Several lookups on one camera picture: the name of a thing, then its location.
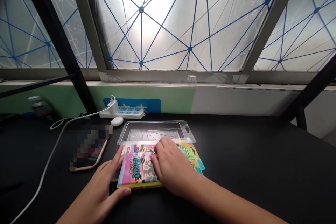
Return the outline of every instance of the window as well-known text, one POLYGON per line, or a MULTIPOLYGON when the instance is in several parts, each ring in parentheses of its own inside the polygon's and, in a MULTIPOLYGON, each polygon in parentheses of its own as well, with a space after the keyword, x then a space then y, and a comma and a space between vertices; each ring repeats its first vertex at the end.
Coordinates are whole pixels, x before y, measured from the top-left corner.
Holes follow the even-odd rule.
POLYGON ((255 71, 318 72, 335 54, 335 0, 289 0, 255 71))
MULTIPOLYGON (((336 0, 51 1, 87 80, 307 84, 336 51, 336 0)), ((65 74, 32 1, 0 5, 2 72, 65 74)))
POLYGON ((239 72, 273 0, 95 0, 114 69, 239 72))
MULTIPOLYGON (((63 68, 31 0, 0 0, 0 66, 63 68)), ((52 0, 81 68, 96 67, 75 0, 52 0)))

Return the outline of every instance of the left hand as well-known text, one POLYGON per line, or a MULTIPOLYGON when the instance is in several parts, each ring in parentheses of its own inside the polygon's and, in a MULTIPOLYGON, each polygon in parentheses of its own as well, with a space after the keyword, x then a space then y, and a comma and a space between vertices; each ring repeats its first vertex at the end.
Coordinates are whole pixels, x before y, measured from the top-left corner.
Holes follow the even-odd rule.
POLYGON ((108 192, 111 179, 123 162, 122 149, 121 145, 112 160, 98 167, 89 183, 61 216, 57 224, 101 223, 119 200, 131 194, 129 187, 121 187, 111 195, 108 192))

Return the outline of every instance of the toy package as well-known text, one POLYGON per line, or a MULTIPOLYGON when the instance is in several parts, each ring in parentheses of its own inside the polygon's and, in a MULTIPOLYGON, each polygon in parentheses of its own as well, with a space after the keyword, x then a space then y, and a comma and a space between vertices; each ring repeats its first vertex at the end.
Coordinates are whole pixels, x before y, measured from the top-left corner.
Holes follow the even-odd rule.
MULTIPOLYGON (((130 145, 125 146, 124 161, 120 169, 118 179, 119 187, 130 188, 151 188, 162 186, 158 180, 151 161, 151 155, 154 155, 155 145, 130 145)), ((199 158, 198 153, 192 143, 177 144, 181 151, 188 158, 190 165, 202 173, 204 165, 199 158)))

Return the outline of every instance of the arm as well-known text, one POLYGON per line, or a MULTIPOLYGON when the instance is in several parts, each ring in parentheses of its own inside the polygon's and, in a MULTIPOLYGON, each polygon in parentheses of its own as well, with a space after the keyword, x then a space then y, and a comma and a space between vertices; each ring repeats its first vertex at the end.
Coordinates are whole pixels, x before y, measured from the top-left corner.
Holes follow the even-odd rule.
POLYGON ((286 223, 194 171, 170 138, 161 138, 155 152, 151 159, 162 184, 222 223, 286 223))
POLYGON ((69 206, 56 224, 96 224, 107 217, 119 200, 131 194, 122 187, 109 194, 109 186, 116 169, 123 162, 121 145, 114 158, 99 166, 89 183, 69 206))

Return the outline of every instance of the hand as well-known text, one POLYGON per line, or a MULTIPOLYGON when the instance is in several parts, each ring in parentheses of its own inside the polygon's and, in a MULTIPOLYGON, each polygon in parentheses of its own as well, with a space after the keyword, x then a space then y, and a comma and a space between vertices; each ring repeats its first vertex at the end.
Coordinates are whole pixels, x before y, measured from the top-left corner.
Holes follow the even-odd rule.
POLYGON ((155 145, 151 160, 161 183, 173 194, 187 197, 190 185, 199 178, 180 148, 170 139, 161 138, 155 145))
POLYGON ((121 145, 114 158, 98 167, 89 183, 84 187, 78 197, 58 220, 57 224, 63 223, 101 223, 111 209, 123 197, 131 193, 128 187, 117 189, 109 194, 109 185, 116 169, 123 162, 121 145))

